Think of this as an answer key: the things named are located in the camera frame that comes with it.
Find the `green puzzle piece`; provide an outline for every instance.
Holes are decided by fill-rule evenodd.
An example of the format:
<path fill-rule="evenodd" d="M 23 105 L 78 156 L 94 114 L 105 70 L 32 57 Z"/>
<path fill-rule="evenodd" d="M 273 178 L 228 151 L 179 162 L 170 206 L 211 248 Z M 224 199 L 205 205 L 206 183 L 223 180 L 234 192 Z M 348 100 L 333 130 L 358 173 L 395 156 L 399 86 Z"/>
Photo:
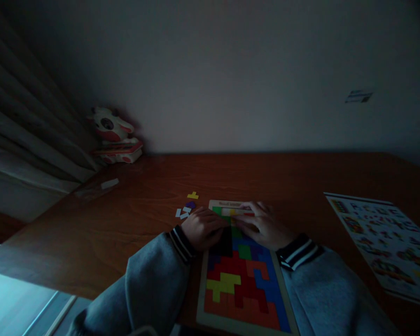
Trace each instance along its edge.
<path fill-rule="evenodd" d="M 247 245 L 238 245 L 238 254 L 240 259 L 252 260 L 251 248 Z"/>
<path fill-rule="evenodd" d="M 213 208 L 212 208 L 212 210 L 213 210 L 214 212 L 216 212 L 218 215 L 221 215 L 221 214 L 222 214 L 222 209 L 221 209 L 221 207 L 213 207 Z"/>
<path fill-rule="evenodd" d="M 229 216 L 221 216 L 221 218 L 227 222 L 229 222 L 229 224 L 231 223 L 231 219 Z"/>
<path fill-rule="evenodd" d="M 241 234 L 241 231 L 239 230 L 239 228 L 232 226 L 232 237 L 243 238 L 243 235 Z"/>

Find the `purple puzzle piece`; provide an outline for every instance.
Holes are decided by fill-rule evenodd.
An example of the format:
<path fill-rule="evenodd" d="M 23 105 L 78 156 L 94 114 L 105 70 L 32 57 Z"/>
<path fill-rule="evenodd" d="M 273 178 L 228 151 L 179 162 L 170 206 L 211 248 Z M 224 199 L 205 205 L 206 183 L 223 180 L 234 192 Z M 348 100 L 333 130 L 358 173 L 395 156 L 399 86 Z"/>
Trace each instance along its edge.
<path fill-rule="evenodd" d="M 191 201 L 185 204 L 185 206 L 189 207 L 190 209 L 194 209 L 196 207 L 196 204 L 193 201 Z"/>
<path fill-rule="evenodd" d="M 251 257 L 252 260 L 259 261 L 258 255 L 263 254 L 263 249 L 258 246 L 251 246 Z"/>

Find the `person's right hand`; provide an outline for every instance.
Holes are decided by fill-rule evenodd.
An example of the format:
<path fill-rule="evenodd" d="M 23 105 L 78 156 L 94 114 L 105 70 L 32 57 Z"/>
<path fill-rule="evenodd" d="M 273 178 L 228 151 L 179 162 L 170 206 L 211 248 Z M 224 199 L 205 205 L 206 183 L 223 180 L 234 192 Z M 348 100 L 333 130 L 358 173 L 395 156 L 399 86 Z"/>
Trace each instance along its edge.
<path fill-rule="evenodd" d="M 237 227 L 260 245 L 277 251 L 297 238 L 294 232 L 275 219 L 271 206 L 267 206 L 263 202 L 245 202 L 241 204 L 241 208 L 251 209 L 255 217 L 233 216 L 237 220 Z M 246 224 L 256 226 L 258 232 L 252 230 Z"/>

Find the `wooden puzzle frame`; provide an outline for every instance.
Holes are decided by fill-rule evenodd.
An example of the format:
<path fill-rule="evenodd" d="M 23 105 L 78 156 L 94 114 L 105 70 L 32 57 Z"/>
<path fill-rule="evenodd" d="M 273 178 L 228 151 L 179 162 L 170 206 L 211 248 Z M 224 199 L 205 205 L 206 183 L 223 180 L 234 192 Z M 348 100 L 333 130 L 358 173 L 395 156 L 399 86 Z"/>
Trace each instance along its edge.
<path fill-rule="evenodd" d="M 212 210 L 213 207 L 239 209 L 241 203 L 242 202 L 211 200 L 209 202 L 209 209 Z M 259 326 L 257 324 L 246 323 L 243 321 L 234 320 L 228 317 L 219 316 L 219 315 L 205 312 L 204 303 L 205 303 L 205 292 L 206 292 L 206 287 L 207 287 L 207 268 L 208 268 L 209 251 L 205 251 L 203 255 L 196 322 L 205 326 L 209 326 L 216 329 L 222 329 L 222 330 L 229 331 L 229 332 L 243 335 L 243 336 L 251 336 L 251 335 L 252 336 L 254 335 L 298 336 L 300 335 L 298 327 L 297 327 L 297 322 L 294 317 L 294 312 L 291 307 L 291 302 L 289 300 L 289 296 L 287 293 L 285 281 L 283 279 L 283 275 L 281 272 L 281 267 L 275 255 L 275 252 L 270 251 L 270 253 L 271 253 L 271 257 L 273 261 L 275 274 L 277 277 L 277 282 L 280 288 L 281 297 L 282 297 L 286 315 L 288 318 L 289 327 L 291 329 L 291 333 L 287 333 L 281 330 L 274 330 L 271 328 Z"/>

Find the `yellow puzzle piece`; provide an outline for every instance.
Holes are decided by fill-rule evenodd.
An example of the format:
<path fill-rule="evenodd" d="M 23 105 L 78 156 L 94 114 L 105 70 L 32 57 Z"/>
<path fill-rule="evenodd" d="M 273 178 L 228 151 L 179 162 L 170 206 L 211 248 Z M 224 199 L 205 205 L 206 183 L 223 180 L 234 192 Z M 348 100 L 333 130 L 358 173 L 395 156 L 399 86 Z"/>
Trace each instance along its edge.
<path fill-rule="evenodd" d="M 198 195 L 196 195 L 196 192 L 195 192 L 195 191 L 193 191 L 191 194 L 188 194 L 188 195 L 187 195 L 187 198 L 198 199 L 198 198 L 199 198 L 199 196 L 198 196 Z"/>
<path fill-rule="evenodd" d="M 223 293 L 235 294 L 235 285 L 241 285 L 241 276 L 239 275 L 221 272 L 219 278 L 227 285 L 227 292 Z"/>
<path fill-rule="evenodd" d="M 227 284 L 225 282 L 207 279 L 207 289 L 213 291 L 213 302 L 220 302 L 220 293 L 227 293 Z"/>
<path fill-rule="evenodd" d="M 241 285 L 241 276 L 221 272 L 219 275 L 221 281 L 207 279 L 207 289 L 213 291 L 213 301 L 220 302 L 220 294 L 235 294 L 235 285 Z"/>

